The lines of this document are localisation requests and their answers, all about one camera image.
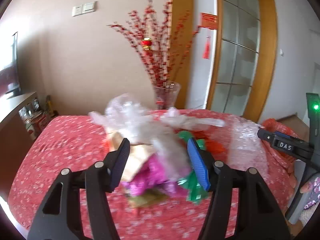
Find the red berry branch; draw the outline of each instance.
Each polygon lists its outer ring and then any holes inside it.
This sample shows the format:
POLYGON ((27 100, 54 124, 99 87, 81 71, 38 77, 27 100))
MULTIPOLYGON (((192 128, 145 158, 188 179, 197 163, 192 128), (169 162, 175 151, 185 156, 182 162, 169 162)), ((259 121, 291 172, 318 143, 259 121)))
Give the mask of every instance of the red berry branch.
MULTIPOLYGON (((170 78, 170 72, 175 66, 175 61, 179 57, 177 51, 177 42, 183 36, 184 23, 190 16, 189 11, 184 17, 180 18, 173 35, 170 35, 170 6, 172 0, 167 0, 164 5, 163 13, 164 21, 160 26, 157 21, 157 14, 153 8, 152 0, 148 1, 148 5, 144 10, 142 19, 136 10, 128 13, 130 21, 127 21, 129 28, 118 23, 108 25, 121 33, 135 49, 139 55, 148 76, 154 86, 166 87, 166 82, 170 78)), ((192 38, 199 32, 199 26, 193 32, 192 38)), ((192 40, 186 45, 186 49, 181 56, 180 63, 177 66, 172 81, 177 77, 178 71, 183 67, 185 58, 188 56, 191 48, 192 40)))

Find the red hanging ornament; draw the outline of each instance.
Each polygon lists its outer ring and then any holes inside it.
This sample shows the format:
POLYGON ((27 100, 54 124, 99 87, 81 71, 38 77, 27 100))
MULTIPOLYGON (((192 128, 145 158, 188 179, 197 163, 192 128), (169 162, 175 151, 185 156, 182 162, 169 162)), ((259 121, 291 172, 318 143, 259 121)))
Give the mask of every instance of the red hanging ornament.
POLYGON ((210 56, 210 36, 207 36, 207 42, 204 47, 204 52, 203 52, 203 58, 204 59, 209 59, 210 56))

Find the red tablecloth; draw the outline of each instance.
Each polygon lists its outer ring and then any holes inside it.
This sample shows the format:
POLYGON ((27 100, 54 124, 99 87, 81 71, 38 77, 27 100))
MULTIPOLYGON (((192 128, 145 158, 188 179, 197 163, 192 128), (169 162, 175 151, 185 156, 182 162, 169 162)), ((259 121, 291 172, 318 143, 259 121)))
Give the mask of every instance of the red tablecloth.
MULTIPOLYGON (((228 150, 233 120, 239 117, 208 110, 181 110, 182 114, 198 118, 213 117, 226 121, 223 128, 211 127, 207 133, 221 142, 228 150)), ((103 160, 107 152, 101 145, 104 129, 92 124, 88 116, 60 116, 50 122, 42 132, 21 164, 12 184, 9 207, 16 220, 26 229, 30 228, 35 212, 48 188, 63 168, 78 171, 94 162, 103 160)), ((215 156, 227 161, 227 154, 215 156)), ((266 153, 268 177, 266 183, 281 208, 287 204, 289 176, 285 169, 269 153, 266 153)), ((92 237, 84 190, 80 194, 81 216, 84 233, 92 237)), ((121 239, 189 239, 198 237, 209 205, 209 199, 200 205, 184 198, 170 198, 149 208, 132 209, 122 194, 121 187, 107 195, 110 210, 121 239)), ((227 236, 233 233, 236 221, 237 194, 233 195, 227 236)))

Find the glass vase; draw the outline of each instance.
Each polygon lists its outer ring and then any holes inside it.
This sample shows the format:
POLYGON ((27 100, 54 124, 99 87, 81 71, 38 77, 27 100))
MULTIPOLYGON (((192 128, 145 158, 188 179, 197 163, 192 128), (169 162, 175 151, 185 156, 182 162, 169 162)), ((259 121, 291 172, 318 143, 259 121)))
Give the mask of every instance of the glass vase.
POLYGON ((181 85, 177 82, 167 81, 165 87, 154 87, 157 109, 168 109, 174 106, 181 85))

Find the television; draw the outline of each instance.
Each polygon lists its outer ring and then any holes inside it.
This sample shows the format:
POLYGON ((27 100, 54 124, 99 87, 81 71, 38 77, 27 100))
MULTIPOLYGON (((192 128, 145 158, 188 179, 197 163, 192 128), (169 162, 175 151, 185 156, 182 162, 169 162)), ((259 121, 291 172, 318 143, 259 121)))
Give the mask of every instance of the television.
POLYGON ((21 94, 17 66, 18 33, 7 39, 0 38, 0 97, 13 92, 14 96, 21 94))

